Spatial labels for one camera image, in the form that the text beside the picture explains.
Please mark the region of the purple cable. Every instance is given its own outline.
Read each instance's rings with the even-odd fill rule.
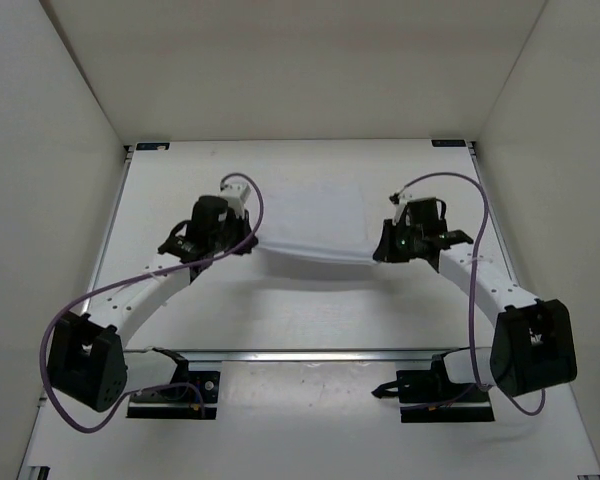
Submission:
[[[98,425],[96,425],[94,427],[85,427],[83,425],[80,425],[78,422],[76,422],[71,417],[71,415],[69,415],[69,413],[64,409],[64,407],[58,400],[58,397],[56,396],[56,394],[53,391],[53,388],[51,386],[51,380],[49,379],[49,373],[47,372],[47,349],[49,347],[49,340],[51,339],[51,335],[53,334],[53,329],[55,328],[55,326],[58,324],[58,322],[60,321],[60,319],[62,318],[62,316],[65,313],[67,313],[69,310],[71,310],[76,305],[79,305],[82,302],[84,302],[85,300],[88,300],[89,298],[95,297],[96,295],[100,295],[101,293],[104,293],[104,292],[108,292],[109,290],[113,290],[114,288],[124,287],[126,285],[132,285],[134,283],[138,283],[143,280],[147,280],[149,278],[152,278],[154,275],[166,275],[168,273],[172,273],[172,272],[175,272],[178,270],[183,270],[185,268],[209,266],[213,262],[217,262],[218,260],[227,258],[229,255],[232,255],[233,252],[236,252],[236,251],[240,250],[241,248],[243,248],[245,245],[247,245],[253,239],[256,232],[260,228],[260,225],[262,224],[262,219],[264,218],[264,199],[262,198],[262,192],[260,191],[260,188],[258,187],[258,185],[249,176],[247,176],[243,173],[230,173],[230,174],[226,175],[221,180],[220,185],[223,185],[226,180],[228,180],[229,178],[233,178],[233,177],[240,177],[240,178],[243,178],[244,180],[246,180],[247,182],[249,182],[249,184],[253,187],[253,190],[256,192],[256,196],[258,197],[258,203],[260,204],[260,212],[258,215],[258,220],[256,221],[256,224],[254,225],[251,233],[249,235],[247,235],[244,240],[242,240],[240,243],[238,243],[235,247],[233,247],[233,248],[227,250],[226,252],[218,255],[217,257],[214,257],[211,259],[198,260],[195,262],[184,263],[182,265],[176,265],[175,267],[163,268],[162,270],[156,270],[154,272],[144,273],[142,275],[127,278],[125,280],[120,280],[120,281],[112,283],[110,285],[106,285],[104,287],[100,287],[95,290],[92,290],[91,292],[85,293],[84,295],[76,298],[75,300],[72,300],[67,305],[65,305],[56,314],[56,316],[53,317],[53,320],[51,320],[51,323],[49,323],[49,326],[47,327],[44,334],[42,335],[42,341],[40,343],[40,352],[39,352],[39,356],[38,356],[38,363],[40,366],[40,376],[42,377],[42,385],[47,394],[47,397],[51,401],[51,404],[55,407],[55,409],[58,412],[58,414],[60,415],[60,417],[62,417],[62,419],[65,422],[67,422],[69,424],[69,426],[71,426],[75,430],[77,430],[81,433],[95,433],[99,430],[102,430],[111,421],[111,419],[115,415],[115,413],[118,410],[118,408],[120,407],[120,405],[122,405],[122,402],[124,401],[124,399],[126,397],[128,397],[129,395],[133,395],[134,393],[137,393],[139,390],[134,390],[131,392],[123,393],[120,396],[120,398],[118,399],[118,401],[113,405],[113,407],[112,407],[111,411],[109,412],[109,414],[107,415],[107,417]],[[169,384],[169,385],[156,385],[153,387],[143,388],[141,390],[142,391],[159,391],[159,390],[165,390],[167,388],[173,388],[173,387],[188,387],[188,388],[192,389],[196,393],[196,396],[199,399],[200,408],[202,409],[202,414],[204,415],[204,404],[202,402],[202,395],[200,395],[200,391],[193,384],[190,384],[190,383],[175,384],[174,383],[174,384]]]
[[[482,222],[480,223],[480,228],[478,229],[478,233],[476,234],[476,238],[473,243],[473,252],[471,254],[474,259],[478,258],[478,251],[480,249],[480,243],[482,242],[482,237],[484,236],[484,232],[487,228],[487,222],[489,220],[489,199],[487,198],[486,192],[482,188],[482,185],[480,185],[477,181],[475,181],[471,177],[468,177],[467,175],[463,175],[461,173],[456,173],[456,172],[435,172],[435,173],[428,173],[427,175],[423,175],[421,177],[416,178],[415,180],[412,180],[411,182],[407,183],[404,187],[402,187],[402,190],[400,190],[399,193],[402,193],[407,188],[411,187],[412,185],[415,185],[418,182],[421,182],[422,180],[426,180],[428,178],[433,178],[433,177],[461,178],[462,180],[466,180],[467,182],[471,183],[480,192],[480,196],[482,197],[482,205],[483,205]],[[480,372],[478,371],[478,358],[477,358],[477,353],[476,353],[476,338],[475,338],[476,311],[475,310],[476,310],[477,277],[478,277],[478,262],[473,261],[473,262],[471,262],[471,276],[469,279],[469,355],[471,357],[471,369],[473,370],[473,376],[474,376],[474,379],[476,382],[475,386],[478,387],[482,391],[487,391],[487,390],[489,390],[490,387],[488,385],[482,384],[482,380],[480,378]],[[471,387],[467,388],[460,395],[458,395],[457,397],[455,397],[449,401],[439,402],[438,404],[414,405],[413,407],[410,407],[410,408],[413,408],[413,409],[429,408],[429,407],[445,405],[447,403],[453,403],[453,402],[457,401],[458,399],[460,399],[461,397],[463,397],[464,395],[466,395],[467,393],[469,393],[473,387],[474,387],[474,385],[471,385]],[[507,396],[507,398],[509,398],[511,403],[513,403],[513,405],[518,410],[520,410],[520,412],[524,413],[525,415],[529,415],[529,416],[538,415],[544,408],[544,405],[546,402],[546,394],[545,394],[544,389],[542,390],[542,396],[540,398],[540,406],[538,407],[537,410],[534,410],[532,412],[529,412],[529,411],[523,409],[520,406],[520,404],[518,404],[512,397]]]

